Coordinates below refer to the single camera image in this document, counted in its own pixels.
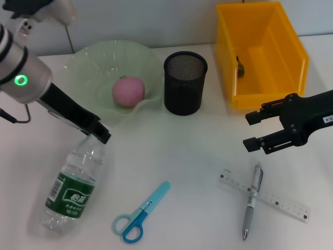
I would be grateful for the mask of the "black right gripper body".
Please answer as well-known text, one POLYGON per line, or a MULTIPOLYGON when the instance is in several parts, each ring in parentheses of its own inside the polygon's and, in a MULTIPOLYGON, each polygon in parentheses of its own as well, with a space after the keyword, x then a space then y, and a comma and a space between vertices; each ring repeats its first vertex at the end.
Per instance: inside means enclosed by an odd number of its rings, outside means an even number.
POLYGON ((333 126, 333 90, 310 97, 287 95, 279 119, 294 146, 306 144, 313 132, 333 126))

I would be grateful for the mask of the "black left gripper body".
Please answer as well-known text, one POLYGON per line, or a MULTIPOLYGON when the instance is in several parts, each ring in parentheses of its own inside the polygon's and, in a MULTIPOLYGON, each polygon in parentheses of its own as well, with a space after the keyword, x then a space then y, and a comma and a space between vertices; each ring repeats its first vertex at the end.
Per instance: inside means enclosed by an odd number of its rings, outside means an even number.
POLYGON ((75 124, 86 134, 101 135, 100 118, 86 110, 53 83, 39 99, 45 108, 75 124))

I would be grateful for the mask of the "pink peach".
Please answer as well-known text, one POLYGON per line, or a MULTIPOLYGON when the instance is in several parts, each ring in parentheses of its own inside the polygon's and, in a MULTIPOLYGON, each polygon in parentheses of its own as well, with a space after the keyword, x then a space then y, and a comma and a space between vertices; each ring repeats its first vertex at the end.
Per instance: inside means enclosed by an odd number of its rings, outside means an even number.
POLYGON ((112 87, 114 101, 123 107, 132 108, 145 98, 145 86, 138 77, 124 77, 112 87))

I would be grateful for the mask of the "clear bottle green label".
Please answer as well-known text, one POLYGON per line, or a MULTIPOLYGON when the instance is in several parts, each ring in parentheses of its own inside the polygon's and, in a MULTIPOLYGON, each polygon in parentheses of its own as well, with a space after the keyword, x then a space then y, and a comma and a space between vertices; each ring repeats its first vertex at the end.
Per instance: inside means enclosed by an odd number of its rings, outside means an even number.
POLYGON ((105 149, 89 135, 67 155, 45 201, 41 225, 65 233, 77 224, 103 169, 105 149))

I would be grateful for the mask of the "pale green glass fruit plate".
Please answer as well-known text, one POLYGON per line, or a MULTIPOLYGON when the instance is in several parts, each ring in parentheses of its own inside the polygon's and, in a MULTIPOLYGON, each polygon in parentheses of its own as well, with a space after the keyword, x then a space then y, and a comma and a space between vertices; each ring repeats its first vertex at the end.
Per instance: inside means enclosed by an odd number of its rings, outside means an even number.
POLYGON ((160 108, 163 77, 163 63, 150 48, 113 40, 76 52, 55 74, 54 84, 111 127, 135 113, 160 108), (133 108, 118 105, 112 97, 112 87, 125 77, 137 77, 145 87, 144 99, 133 108))

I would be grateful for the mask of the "silver ballpoint pen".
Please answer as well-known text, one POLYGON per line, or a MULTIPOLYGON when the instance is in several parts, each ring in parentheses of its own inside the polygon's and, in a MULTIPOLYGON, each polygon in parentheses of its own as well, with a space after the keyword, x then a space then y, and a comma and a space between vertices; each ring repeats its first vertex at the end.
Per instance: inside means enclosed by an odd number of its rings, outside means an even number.
POLYGON ((245 241, 249 235, 249 231, 251 228, 251 223, 253 219, 253 214, 254 214, 254 208, 255 208, 255 197, 260 191, 261 188, 261 183, 262 183, 262 178, 263 178, 263 170, 259 164, 255 166, 254 169, 254 174, 252 177, 252 182, 250 185, 250 194, 248 199, 248 204, 246 207, 245 211, 245 216, 244 216, 244 222, 242 225, 242 239, 245 241))

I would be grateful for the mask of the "transparent plastic ruler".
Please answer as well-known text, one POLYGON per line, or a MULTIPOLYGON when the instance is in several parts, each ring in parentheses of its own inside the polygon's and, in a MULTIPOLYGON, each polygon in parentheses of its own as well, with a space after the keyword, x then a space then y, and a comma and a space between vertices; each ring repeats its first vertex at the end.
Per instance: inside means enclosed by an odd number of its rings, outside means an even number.
MULTIPOLYGON (((246 195, 250 194, 251 180, 245 180, 238 178, 234 173, 225 169, 220 175, 220 181, 234 189, 237 189, 246 195)), ((305 205, 292 201, 288 198, 281 196, 280 194, 274 193, 268 189, 262 187, 255 197, 255 203, 261 201, 281 212, 287 214, 290 217, 298 219, 303 222, 308 222, 310 218, 311 209, 305 205)))

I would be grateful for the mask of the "black mesh pen holder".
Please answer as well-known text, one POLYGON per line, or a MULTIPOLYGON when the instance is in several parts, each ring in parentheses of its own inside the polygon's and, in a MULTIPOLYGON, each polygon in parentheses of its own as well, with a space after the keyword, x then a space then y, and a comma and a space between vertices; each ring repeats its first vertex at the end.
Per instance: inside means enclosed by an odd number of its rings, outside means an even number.
POLYGON ((199 54, 179 51, 164 61, 164 105, 178 116, 188 116, 201 106, 208 64, 199 54))

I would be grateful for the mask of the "blue scissors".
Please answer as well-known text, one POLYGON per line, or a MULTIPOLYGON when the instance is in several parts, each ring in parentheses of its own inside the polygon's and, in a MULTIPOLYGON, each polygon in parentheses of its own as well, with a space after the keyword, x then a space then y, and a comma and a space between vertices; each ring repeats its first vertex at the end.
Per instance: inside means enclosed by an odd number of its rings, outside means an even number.
POLYGON ((112 224, 112 228, 115 234, 121 235, 123 241, 127 244, 134 244, 138 242, 143 234, 143 221, 154 210, 158 203, 164 198, 164 196, 170 190, 170 182, 164 181, 143 203, 131 214, 121 214, 115 218, 112 224), (126 219, 127 224, 122 229, 117 229, 119 220, 126 219), (139 235, 135 239, 128 239, 127 235, 133 228, 139 229, 139 235))

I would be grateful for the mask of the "yellow plastic bin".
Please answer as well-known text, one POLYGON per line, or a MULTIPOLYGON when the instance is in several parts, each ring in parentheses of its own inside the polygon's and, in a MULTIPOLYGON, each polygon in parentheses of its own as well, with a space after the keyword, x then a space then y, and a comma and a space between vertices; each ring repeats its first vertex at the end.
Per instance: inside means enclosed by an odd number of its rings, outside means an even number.
POLYGON ((218 4, 216 11, 216 57, 231 108, 304 95, 310 59, 280 2, 218 4), (245 68, 240 78, 236 56, 245 68))

